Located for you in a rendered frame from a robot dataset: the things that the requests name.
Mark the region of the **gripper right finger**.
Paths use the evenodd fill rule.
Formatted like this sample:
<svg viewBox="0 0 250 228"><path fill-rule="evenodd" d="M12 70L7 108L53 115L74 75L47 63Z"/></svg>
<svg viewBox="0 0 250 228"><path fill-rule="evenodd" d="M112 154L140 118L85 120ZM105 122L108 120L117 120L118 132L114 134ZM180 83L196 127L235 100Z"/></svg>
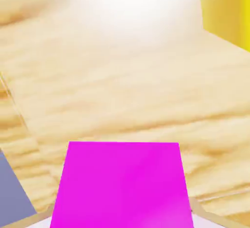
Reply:
<svg viewBox="0 0 250 228"><path fill-rule="evenodd" d="M194 228L242 228L242 224L205 211L193 197L189 198Z"/></svg>

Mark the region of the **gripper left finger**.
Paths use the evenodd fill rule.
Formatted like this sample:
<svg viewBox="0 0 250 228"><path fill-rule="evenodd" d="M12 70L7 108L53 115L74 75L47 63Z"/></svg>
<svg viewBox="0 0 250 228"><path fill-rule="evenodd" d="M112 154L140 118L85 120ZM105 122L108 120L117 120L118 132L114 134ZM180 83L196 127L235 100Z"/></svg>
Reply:
<svg viewBox="0 0 250 228"><path fill-rule="evenodd" d="M54 205L50 205L44 212L21 219L3 228L50 228L53 209Z"/></svg>

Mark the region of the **small magenta cube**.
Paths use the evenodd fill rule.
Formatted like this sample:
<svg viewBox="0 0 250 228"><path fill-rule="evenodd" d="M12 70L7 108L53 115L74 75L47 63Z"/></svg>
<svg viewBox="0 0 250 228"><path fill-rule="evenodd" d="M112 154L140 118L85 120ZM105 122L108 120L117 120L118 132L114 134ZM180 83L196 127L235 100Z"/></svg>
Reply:
<svg viewBox="0 0 250 228"><path fill-rule="evenodd" d="M71 141L50 228L193 228L179 145Z"/></svg>

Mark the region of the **large yellow box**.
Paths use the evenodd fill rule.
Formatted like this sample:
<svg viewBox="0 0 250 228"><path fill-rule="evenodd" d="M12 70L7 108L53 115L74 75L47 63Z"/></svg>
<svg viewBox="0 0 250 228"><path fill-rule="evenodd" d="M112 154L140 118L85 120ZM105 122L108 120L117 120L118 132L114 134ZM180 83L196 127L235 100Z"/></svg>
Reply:
<svg viewBox="0 0 250 228"><path fill-rule="evenodd" d="M205 30L250 52L250 0L201 0Z"/></svg>

